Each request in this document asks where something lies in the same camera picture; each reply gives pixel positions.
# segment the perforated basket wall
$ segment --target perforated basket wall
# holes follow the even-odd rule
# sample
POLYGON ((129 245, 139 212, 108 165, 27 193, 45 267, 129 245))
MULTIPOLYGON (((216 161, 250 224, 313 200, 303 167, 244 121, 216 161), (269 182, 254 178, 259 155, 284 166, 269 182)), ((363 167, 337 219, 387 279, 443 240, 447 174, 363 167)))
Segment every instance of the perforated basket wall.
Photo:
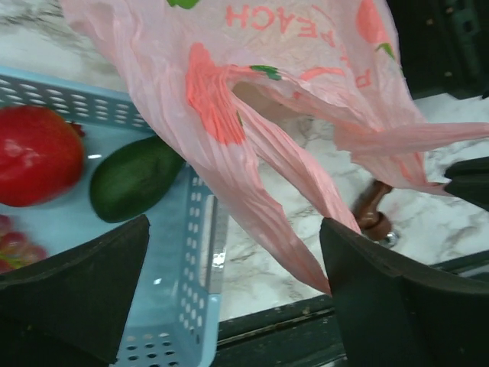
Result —
MULTIPOLYGON (((87 154, 97 157, 110 154, 122 142, 153 134, 125 93, 0 67, 0 107, 23 104, 46 106, 66 120, 85 124, 86 149, 92 150, 87 154)), ((42 228, 52 222, 60 227, 60 220, 76 213, 85 228, 70 228, 67 222, 61 234, 65 242, 81 243, 113 228, 96 218, 84 194, 98 164, 92 161, 88 160, 80 194, 73 194, 66 205, 14 214, 37 224, 40 235, 48 235, 42 228)), ((189 166, 147 216, 150 245, 116 366, 209 366, 217 340, 228 216, 189 166)), ((51 250, 64 249, 54 244, 51 250)))

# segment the basket handle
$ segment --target basket handle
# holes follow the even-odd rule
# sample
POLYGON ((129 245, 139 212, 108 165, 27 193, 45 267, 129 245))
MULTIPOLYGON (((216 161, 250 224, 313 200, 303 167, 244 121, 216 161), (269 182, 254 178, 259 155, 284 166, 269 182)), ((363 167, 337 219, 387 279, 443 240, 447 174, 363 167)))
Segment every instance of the basket handle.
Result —
POLYGON ((220 294, 224 277, 229 214, 214 195, 208 196, 207 203, 206 212, 211 210, 212 215, 206 215, 206 222, 210 223, 204 223, 204 228, 210 228, 206 272, 202 280, 209 294, 220 294))

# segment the avocado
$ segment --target avocado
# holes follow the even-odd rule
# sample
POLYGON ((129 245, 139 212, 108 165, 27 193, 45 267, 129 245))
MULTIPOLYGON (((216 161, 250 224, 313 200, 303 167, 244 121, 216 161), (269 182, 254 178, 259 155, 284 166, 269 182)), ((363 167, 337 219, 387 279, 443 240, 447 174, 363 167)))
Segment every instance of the avocado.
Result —
POLYGON ((109 155, 90 182, 90 203, 100 219, 124 222, 156 205, 185 161, 157 135, 109 155))

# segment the marble countertop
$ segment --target marble countertop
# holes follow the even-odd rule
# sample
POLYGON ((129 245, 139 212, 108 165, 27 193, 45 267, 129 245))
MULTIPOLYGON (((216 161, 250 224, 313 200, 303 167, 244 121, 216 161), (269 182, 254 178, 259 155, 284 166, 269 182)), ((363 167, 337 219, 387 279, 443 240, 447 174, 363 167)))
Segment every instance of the marble countertop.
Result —
MULTIPOLYGON (((114 68, 74 34, 63 21, 56 0, 0 0, 0 65, 68 80, 124 90, 114 68)), ((440 95, 416 101, 430 122, 486 122, 489 99, 457 101, 440 95)), ((333 176, 346 203, 352 204, 371 175, 350 163, 332 143, 332 126, 301 118, 281 124, 333 176)), ((470 141, 427 154, 429 178, 441 180, 452 162, 489 155, 489 141, 470 141)), ((283 204, 292 227, 317 258, 321 216, 297 190, 266 165, 261 176, 283 204)), ((489 214, 456 198, 395 190, 383 200, 401 238, 394 251, 426 264, 489 249, 489 214)), ((318 295, 285 272, 231 221, 221 319, 227 320, 318 295)))

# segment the pink plastic bag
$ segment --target pink plastic bag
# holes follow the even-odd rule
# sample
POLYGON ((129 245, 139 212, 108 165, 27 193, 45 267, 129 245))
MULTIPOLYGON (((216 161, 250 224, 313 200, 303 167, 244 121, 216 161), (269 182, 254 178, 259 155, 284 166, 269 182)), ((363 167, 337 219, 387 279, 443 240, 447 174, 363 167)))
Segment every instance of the pink plastic bag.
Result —
POLYGON ((359 232, 331 177, 233 92, 253 84, 335 125, 338 149, 393 187, 444 194, 423 151, 489 136, 489 124, 427 124, 400 69, 381 0, 60 0, 125 79, 134 104, 235 220, 298 280, 329 292, 317 260, 264 189, 257 156, 325 217, 359 232))

